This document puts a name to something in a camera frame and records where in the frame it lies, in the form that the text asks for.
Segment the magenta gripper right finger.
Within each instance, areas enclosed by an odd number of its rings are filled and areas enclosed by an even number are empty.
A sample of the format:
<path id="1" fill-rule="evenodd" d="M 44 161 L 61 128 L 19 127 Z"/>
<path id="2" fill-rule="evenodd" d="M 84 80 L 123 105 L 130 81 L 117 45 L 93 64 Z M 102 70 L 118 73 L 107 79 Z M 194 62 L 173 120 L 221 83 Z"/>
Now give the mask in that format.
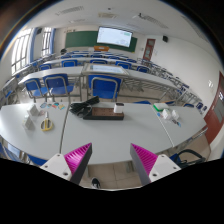
<path id="1" fill-rule="evenodd" d="M 156 155 L 135 144 L 130 146 L 130 155 L 143 186 L 180 170 L 165 154 Z"/>

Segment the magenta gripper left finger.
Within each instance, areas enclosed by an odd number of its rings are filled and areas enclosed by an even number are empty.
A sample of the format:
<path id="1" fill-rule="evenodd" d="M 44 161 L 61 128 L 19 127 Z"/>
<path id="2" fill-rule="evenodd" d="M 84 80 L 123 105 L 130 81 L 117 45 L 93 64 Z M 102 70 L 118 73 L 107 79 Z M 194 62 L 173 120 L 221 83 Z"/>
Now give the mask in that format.
<path id="1" fill-rule="evenodd" d="M 92 144 L 88 143 L 71 152 L 55 154 L 41 169 L 78 185 L 92 155 Z"/>

